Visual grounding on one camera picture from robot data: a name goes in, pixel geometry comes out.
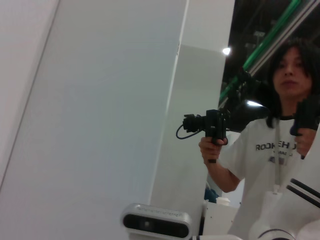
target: camera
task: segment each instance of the camera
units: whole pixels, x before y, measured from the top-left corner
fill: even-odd
[[[130,204],[122,213],[121,224],[129,233],[168,240],[188,240],[191,218],[185,212],[149,205]]]

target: camera lens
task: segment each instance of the camera lens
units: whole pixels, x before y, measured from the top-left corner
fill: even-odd
[[[142,218],[139,220],[139,228],[142,231],[153,232],[154,231],[154,223],[150,218]]]

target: person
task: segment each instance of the person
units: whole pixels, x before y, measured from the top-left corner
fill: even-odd
[[[301,135],[294,137],[290,128],[297,103],[311,94],[320,94],[319,49],[302,39],[286,42],[273,55],[267,80],[273,94],[266,119],[250,122],[234,144],[221,154],[226,139],[218,140],[215,145],[210,137],[203,137],[199,143],[204,164],[221,190],[234,191],[245,179],[241,206],[229,230],[229,234],[244,240],[260,217],[265,193],[274,190],[275,158],[278,157],[280,164],[281,192],[290,175],[303,164],[301,156],[307,155],[315,139],[315,130],[301,128],[298,130]],[[218,161],[209,163],[209,159]]]

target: ceiling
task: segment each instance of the ceiling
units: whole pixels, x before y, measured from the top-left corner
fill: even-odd
[[[262,42],[290,2],[291,0],[235,0],[229,37],[231,52],[225,61],[221,90],[239,72],[248,56]],[[318,23],[320,23],[320,5],[292,36],[309,39],[320,47]],[[256,73],[255,78],[264,81],[267,66],[268,62]]]

